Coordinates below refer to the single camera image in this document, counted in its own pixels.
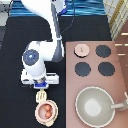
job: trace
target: black circle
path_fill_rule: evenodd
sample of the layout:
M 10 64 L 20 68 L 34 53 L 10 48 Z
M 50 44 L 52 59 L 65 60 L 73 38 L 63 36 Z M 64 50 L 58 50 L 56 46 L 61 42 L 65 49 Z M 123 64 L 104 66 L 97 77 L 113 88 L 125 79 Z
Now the black circle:
M 115 72 L 114 66 L 109 62 L 100 63 L 98 70 L 103 76 L 112 76 Z
M 111 54 L 111 49 L 106 45 L 99 45 L 96 48 L 96 54 L 100 57 L 108 57 Z
M 75 65 L 75 72 L 79 76 L 87 76 L 91 71 L 91 68 L 86 62 L 79 62 Z

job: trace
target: cable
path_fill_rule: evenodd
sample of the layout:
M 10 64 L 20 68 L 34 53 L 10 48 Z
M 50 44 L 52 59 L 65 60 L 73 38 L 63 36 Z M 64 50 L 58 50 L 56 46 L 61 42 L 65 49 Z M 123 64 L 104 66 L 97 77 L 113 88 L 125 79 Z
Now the cable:
M 73 2 L 73 8 L 74 8 L 74 15 L 73 15 L 73 18 L 72 18 L 72 21 L 71 21 L 71 24 L 66 28 L 66 29 L 64 29 L 62 32 L 61 32 L 61 35 L 65 32 L 65 31 L 67 31 L 70 27 L 72 27 L 72 25 L 73 25 L 73 22 L 74 22 L 74 19 L 75 19 L 75 4 L 74 4 L 74 0 L 72 0 L 72 2 Z
M 61 34 L 63 34 L 65 31 L 67 31 L 67 30 L 73 25 L 73 22 L 74 22 L 74 19 L 75 19 L 75 4 L 74 4 L 74 0 L 72 0 L 72 2 L 73 2 L 73 4 L 72 4 L 72 5 L 73 5 L 73 8 L 74 8 L 74 15 L 73 15 L 71 24 L 70 24 L 69 27 L 67 27 L 65 30 L 63 30 L 63 31 L 61 32 Z
M 4 10 L 3 11 L 0 11 L 0 13 L 7 12 L 8 13 L 8 16 L 9 16 L 9 11 L 11 10 L 10 9 L 10 6 L 11 6 L 12 1 L 13 0 L 11 0 L 11 2 L 9 3 L 9 7 L 8 8 L 6 8 L 5 4 L 3 4 L 3 2 L 0 1 L 0 3 L 4 6 Z
M 12 2 L 13 2 L 13 0 L 11 0 L 11 2 L 9 3 L 9 7 L 8 7 L 8 11 L 7 11 L 8 16 L 9 16 L 9 11 L 11 10 L 11 9 L 10 9 L 10 6 L 11 6 Z

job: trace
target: black surface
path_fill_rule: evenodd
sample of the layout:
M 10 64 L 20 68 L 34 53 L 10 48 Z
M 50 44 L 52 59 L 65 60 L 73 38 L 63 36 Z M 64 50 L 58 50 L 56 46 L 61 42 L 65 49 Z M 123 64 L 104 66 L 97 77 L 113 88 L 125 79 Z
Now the black surface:
M 99 45 L 96 48 L 96 54 L 102 58 L 106 58 L 111 54 L 111 49 L 106 45 Z
M 79 62 L 75 65 L 75 72 L 78 76 L 88 76 L 91 71 L 91 68 L 86 62 Z
M 63 31 L 72 17 L 59 17 Z M 107 16 L 76 17 L 75 22 L 63 35 L 67 41 L 111 40 Z M 34 116 L 37 106 L 37 90 L 21 88 L 20 74 L 23 68 L 22 54 L 32 40 L 51 38 L 50 28 L 40 17 L 13 17 L 7 20 L 6 32 L 0 50 L 0 128 L 46 128 Z M 65 58 L 59 63 L 45 62 L 47 72 L 60 76 L 59 85 L 46 90 L 48 99 L 55 101 L 59 115 L 51 128 L 66 128 L 66 68 Z
M 110 62 L 100 63 L 98 70 L 103 76 L 112 76 L 115 73 L 115 68 Z

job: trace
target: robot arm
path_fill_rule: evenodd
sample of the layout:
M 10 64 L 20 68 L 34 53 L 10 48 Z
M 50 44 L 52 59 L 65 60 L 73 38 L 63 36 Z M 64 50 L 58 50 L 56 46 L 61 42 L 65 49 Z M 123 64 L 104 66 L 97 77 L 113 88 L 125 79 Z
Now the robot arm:
M 44 61 L 59 62 L 64 57 L 64 47 L 59 29 L 57 11 L 65 8 L 64 1 L 56 4 L 50 0 L 21 0 L 31 12 L 46 19 L 50 25 L 52 42 L 32 41 L 26 47 L 22 56 L 24 65 L 21 81 L 23 84 L 34 84 L 34 88 L 48 88 L 48 84 L 58 84 L 59 76 L 56 73 L 46 73 Z

